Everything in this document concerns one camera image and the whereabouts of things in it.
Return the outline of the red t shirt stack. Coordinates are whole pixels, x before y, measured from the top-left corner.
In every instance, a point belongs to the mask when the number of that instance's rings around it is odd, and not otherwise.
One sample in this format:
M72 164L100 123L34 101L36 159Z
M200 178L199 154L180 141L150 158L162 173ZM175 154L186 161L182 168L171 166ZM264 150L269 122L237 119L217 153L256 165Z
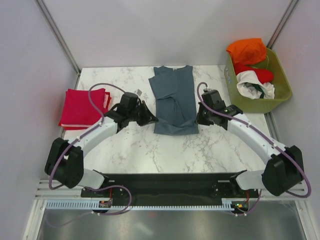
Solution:
M92 91L68 89L59 126L66 131L89 128L101 118L100 113L108 112L111 99L104 88Z

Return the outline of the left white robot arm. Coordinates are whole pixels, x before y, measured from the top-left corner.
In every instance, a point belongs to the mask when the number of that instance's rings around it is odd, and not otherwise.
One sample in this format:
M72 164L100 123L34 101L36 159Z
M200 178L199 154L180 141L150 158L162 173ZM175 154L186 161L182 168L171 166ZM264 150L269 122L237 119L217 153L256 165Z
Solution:
M44 168L49 176L49 188L59 188L52 186L52 181L56 180L69 189L81 186L92 190L99 197L106 196L110 191L106 177L96 170L86 169L85 156L102 141L126 128L130 122L142 127L158 121L138 95L124 93L120 103L104 113L98 122L80 136L69 140L59 137L53 141Z

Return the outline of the blue grey t shirt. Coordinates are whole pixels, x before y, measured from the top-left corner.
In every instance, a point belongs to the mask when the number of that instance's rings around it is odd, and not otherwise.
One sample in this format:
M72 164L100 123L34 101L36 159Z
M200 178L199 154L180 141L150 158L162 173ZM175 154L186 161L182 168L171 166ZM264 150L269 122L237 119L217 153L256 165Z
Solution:
M185 136L199 133L193 67L154 67L149 84L155 97L156 117L154 133Z

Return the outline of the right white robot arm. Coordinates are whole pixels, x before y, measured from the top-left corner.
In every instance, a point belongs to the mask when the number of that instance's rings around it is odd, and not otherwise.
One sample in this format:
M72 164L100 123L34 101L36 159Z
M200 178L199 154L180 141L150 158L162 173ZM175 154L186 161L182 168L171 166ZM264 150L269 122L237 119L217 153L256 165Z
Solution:
M247 190L265 189L273 196L288 193L297 197L291 188L305 180L302 151L288 147L266 136L246 114L235 105L226 106L217 90L197 94L199 110L195 122L217 125L246 143L264 162L263 170L242 170L230 178L229 191L235 197Z

